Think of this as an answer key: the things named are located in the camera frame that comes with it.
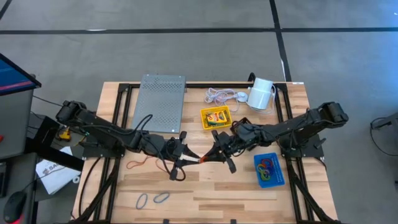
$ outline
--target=blue container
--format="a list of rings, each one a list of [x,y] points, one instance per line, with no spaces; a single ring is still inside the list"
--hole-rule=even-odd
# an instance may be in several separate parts
[[[268,168],[267,172],[270,171],[270,179],[269,180],[262,180],[261,179],[261,173],[257,169],[263,169],[263,166],[258,167],[259,164],[263,164]],[[282,173],[282,169],[280,168],[279,161],[278,161],[278,155],[274,152],[272,153],[267,153],[267,154],[261,154],[261,155],[255,155],[254,156],[254,168],[256,169],[256,174],[257,174],[257,179],[259,181],[259,185],[262,188],[267,188],[267,187],[275,187],[275,186],[281,186],[285,185],[285,179],[284,175]]]

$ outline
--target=computer mouse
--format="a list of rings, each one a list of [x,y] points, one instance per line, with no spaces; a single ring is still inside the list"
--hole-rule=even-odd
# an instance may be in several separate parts
[[[3,211],[3,219],[6,223],[13,223],[21,217],[25,201],[24,191],[15,192],[8,198]]]

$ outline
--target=blue plastic box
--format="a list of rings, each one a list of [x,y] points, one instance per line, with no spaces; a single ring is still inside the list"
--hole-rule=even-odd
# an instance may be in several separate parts
[[[259,164],[261,164],[261,161],[263,159],[270,159],[273,163],[273,172],[271,174],[271,179],[269,179],[269,180],[262,180],[260,173],[257,171],[257,166]],[[254,168],[256,170],[259,185],[262,188],[285,185],[284,175],[282,173],[282,169],[280,168],[278,155],[276,153],[272,152],[272,153],[267,153],[267,154],[255,155],[254,156]]]

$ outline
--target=black floor stripe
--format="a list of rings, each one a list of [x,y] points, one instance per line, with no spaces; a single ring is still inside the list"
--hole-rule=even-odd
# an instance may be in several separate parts
[[[281,32],[398,32],[398,27],[281,28]]]
[[[282,66],[284,70],[285,81],[291,82],[292,76],[290,75],[289,63],[287,62],[287,54],[284,44],[284,38],[281,33],[278,11],[276,9],[275,0],[269,0],[269,4],[271,5],[272,18],[274,20],[274,25],[275,25],[275,34],[276,34],[276,39],[278,41],[279,55],[280,59],[283,62]]]
[[[170,28],[170,29],[93,29],[93,30],[0,30],[0,34],[192,34],[275,32],[270,27]]]
[[[6,3],[4,3],[4,5],[0,11],[0,19],[2,19],[2,17],[4,16],[4,13],[6,13],[8,6],[10,6],[11,2],[12,2],[12,0],[7,0]]]

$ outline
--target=white paper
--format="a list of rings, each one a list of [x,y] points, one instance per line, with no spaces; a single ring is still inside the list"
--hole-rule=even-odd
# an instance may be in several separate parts
[[[69,146],[62,148],[60,151],[72,155],[72,150]],[[60,190],[74,177],[80,175],[80,171],[67,167],[64,168],[64,166],[47,161],[45,159],[36,164],[36,173],[39,176],[38,178],[41,178],[45,189],[50,195]]]

